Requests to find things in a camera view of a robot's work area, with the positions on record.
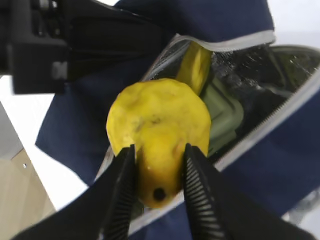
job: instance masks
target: yellow fruit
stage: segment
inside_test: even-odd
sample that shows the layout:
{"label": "yellow fruit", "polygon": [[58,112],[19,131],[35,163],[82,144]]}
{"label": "yellow fruit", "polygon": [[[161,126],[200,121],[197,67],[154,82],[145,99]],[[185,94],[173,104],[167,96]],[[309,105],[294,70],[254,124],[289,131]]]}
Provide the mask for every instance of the yellow fruit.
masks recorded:
{"label": "yellow fruit", "polygon": [[212,51],[192,41],[184,54],[176,80],[199,95],[209,74]]}
{"label": "yellow fruit", "polygon": [[169,78],[128,86],[106,122],[115,155],[135,144],[137,195],[150,208],[166,205],[181,190],[186,143],[208,154],[210,126],[203,101],[185,83]]}

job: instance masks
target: wooden surface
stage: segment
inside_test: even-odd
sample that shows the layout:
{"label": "wooden surface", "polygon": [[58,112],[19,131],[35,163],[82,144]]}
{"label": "wooden surface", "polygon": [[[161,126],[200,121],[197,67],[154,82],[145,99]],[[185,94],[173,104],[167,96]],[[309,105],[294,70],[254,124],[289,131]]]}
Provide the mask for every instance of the wooden surface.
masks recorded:
{"label": "wooden surface", "polygon": [[55,209],[25,150],[0,159],[0,240],[38,223]]}

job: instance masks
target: white wall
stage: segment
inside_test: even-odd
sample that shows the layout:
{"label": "white wall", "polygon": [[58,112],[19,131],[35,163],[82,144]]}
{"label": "white wall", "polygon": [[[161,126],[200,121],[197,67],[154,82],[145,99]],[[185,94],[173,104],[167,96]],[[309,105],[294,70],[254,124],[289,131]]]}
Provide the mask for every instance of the white wall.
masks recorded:
{"label": "white wall", "polygon": [[18,135],[0,102],[0,159],[11,160],[22,148]]}

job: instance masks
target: dark spot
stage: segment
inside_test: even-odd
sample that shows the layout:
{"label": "dark spot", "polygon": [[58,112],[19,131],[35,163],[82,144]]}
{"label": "dark spot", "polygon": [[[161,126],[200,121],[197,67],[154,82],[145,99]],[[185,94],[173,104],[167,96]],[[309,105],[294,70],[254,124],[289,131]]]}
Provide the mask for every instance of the dark spot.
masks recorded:
{"label": "dark spot", "polygon": [[140,119],[138,126],[136,126],[135,128],[135,132],[139,132],[144,124],[145,124],[145,121]]}
{"label": "dark spot", "polygon": [[161,122],[161,119],[158,117],[156,119],[151,120],[152,124],[159,124]]}
{"label": "dark spot", "polygon": [[158,202],[165,200],[166,196],[165,190],[161,187],[153,191],[153,198]]}

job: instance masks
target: yellow pear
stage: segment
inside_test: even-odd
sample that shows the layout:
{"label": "yellow pear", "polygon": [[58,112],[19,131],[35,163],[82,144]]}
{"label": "yellow pear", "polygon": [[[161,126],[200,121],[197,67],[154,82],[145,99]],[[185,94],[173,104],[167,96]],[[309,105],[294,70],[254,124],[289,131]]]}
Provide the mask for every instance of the yellow pear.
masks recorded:
{"label": "yellow pear", "polygon": [[137,195],[160,208],[181,190],[186,143],[207,155],[211,118],[185,83],[163,78],[125,88],[109,110],[107,135],[115,155],[135,144]]}

